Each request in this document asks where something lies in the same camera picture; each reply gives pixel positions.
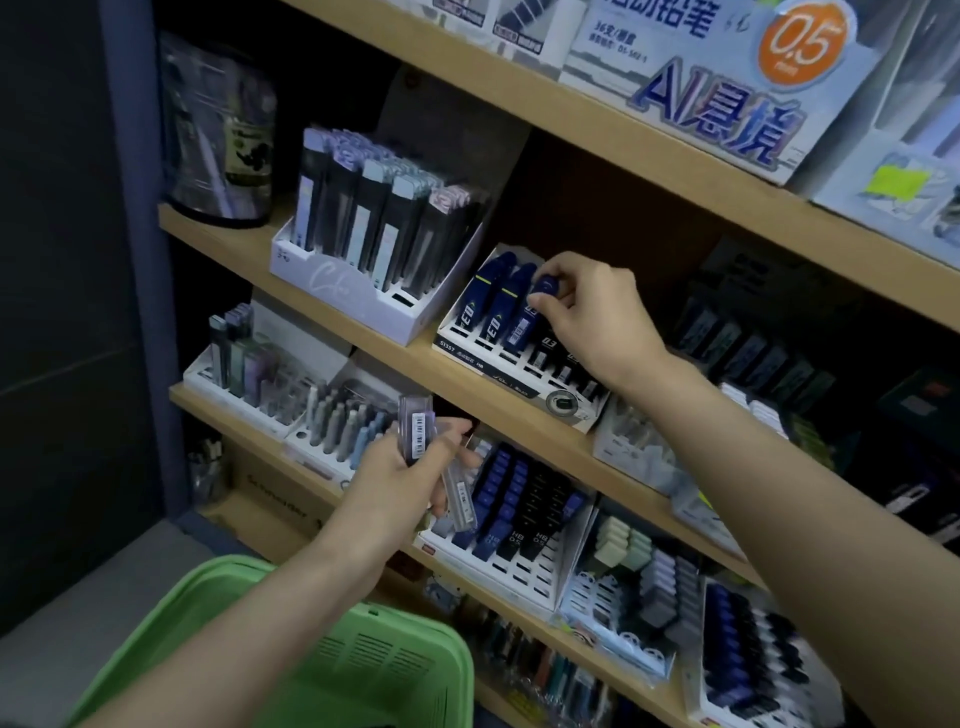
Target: hand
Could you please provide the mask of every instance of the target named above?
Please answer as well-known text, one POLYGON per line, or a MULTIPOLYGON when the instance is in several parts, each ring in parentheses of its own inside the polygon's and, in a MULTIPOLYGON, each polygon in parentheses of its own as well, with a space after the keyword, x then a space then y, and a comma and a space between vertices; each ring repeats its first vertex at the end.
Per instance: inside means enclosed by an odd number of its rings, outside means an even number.
POLYGON ((544 293, 529 304, 546 317, 557 337, 608 388, 622 393, 637 378, 656 378, 670 356, 636 292, 634 274, 576 253, 546 261, 535 279, 560 279, 555 298, 544 293))
POLYGON ((320 532, 318 542, 335 558, 347 558, 360 573, 375 574, 370 586, 394 552, 410 543, 414 529, 427 510, 446 513, 446 493, 441 475, 455 457, 466 468, 478 468, 482 458, 461 447, 473 427, 470 420, 441 417, 441 432, 413 467, 408 468, 392 428, 364 452, 344 499, 320 532))

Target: barcode sticker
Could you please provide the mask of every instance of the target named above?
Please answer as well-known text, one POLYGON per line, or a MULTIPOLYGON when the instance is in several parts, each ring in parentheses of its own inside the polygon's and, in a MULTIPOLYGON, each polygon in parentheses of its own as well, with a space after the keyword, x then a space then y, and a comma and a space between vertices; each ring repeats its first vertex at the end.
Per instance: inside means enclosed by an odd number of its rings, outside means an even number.
POLYGON ((415 412, 410 416, 410 455, 414 460, 426 451, 426 413, 415 412))
POLYGON ((523 336, 523 333, 527 330, 529 326, 530 326, 529 319, 520 319, 519 322, 517 322, 516 324, 516 328, 514 329, 514 332, 511 333, 510 338, 507 339, 507 342, 512 346, 515 346, 516 342, 520 340, 520 338, 523 336))
POLYGON ((457 481, 457 495, 460 497, 461 507, 466 509, 470 505, 470 495, 467 492, 467 483, 463 480, 457 481))

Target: floor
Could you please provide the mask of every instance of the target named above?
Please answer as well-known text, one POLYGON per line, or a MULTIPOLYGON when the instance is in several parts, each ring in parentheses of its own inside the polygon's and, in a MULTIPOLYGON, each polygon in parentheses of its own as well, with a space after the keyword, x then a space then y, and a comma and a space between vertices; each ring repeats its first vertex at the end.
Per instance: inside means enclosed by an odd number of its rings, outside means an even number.
MULTIPOLYGON (((0 728, 60 728, 136 625, 212 557, 162 521, 16 627, 0 640, 0 728)), ((474 725, 506 728, 479 706, 474 725)))

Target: green basket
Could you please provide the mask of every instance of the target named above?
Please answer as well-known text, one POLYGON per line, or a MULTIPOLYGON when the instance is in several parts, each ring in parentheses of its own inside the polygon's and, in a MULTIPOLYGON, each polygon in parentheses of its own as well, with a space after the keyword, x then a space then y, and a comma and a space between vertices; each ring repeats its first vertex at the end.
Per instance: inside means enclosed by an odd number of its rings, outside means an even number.
MULTIPOLYGON (((184 576, 100 670, 69 725, 125 690, 273 568, 225 556, 184 576)), ((472 722, 473 661, 460 636, 431 619, 358 604, 279 686, 254 725, 469 728, 472 722)))

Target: wooden shelf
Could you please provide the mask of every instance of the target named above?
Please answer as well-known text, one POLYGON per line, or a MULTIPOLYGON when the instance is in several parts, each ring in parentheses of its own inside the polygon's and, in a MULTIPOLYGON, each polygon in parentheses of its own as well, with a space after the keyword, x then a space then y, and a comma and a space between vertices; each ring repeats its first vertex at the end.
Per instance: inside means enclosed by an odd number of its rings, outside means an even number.
MULTIPOLYGON (((170 399, 181 409, 219 430, 235 445, 247 449, 313 495, 334 505, 339 503, 342 497, 339 487, 287 458, 283 454, 282 443, 275 438, 249 425, 220 405, 187 389, 183 384, 176 384, 170 388, 170 399)), ((238 497, 241 496, 242 494, 234 493, 223 503, 204 511, 204 514, 214 522, 229 528, 241 543, 272 561, 275 557, 278 560, 289 558, 297 548, 305 545, 306 537, 295 528, 265 511, 254 514, 252 509, 255 503, 248 498, 240 500, 238 497), (243 501, 246 502, 242 505, 236 504, 243 501), (273 533, 281 526, 286 535, 274 537, 273 533)), ((669 684, 651 688, 645 681, 626 674, 618 663, 584 644, 571 632, 554 627, 518 610, 502 597, 468 581, 458 572, 451 570, 433 556, 414 548, 413 545, 405 546, 403 551, 428 569, 450 579, 467 594, 483 602, 505 619, 517 624, 532 637, 557 650, 577 665, 583 666, 667 725, 674 728, 688 728, 694 725, 686 717, 679 668, 674 669, 674 676, 669 684)))
POLYGON ((745 579, 761 584, 759 575, 749 564, 678 521, 666 497, 594 458, 592 436, 578 432, 498 384, 435 352, 431 345, 436 326, 428 326, 410 346, 401 347, 274 276, 270 272, 270 241, 285 217, 285 212, 280 211, 265 228, 234 231, 202 225, 169 206, 160 207, 160 225, 187 245, 466 410, 545 462, 610 496, 745 579))
POLYGON ((284 0, 881 296, 960 330, 960 272, 383 0, 284 0))

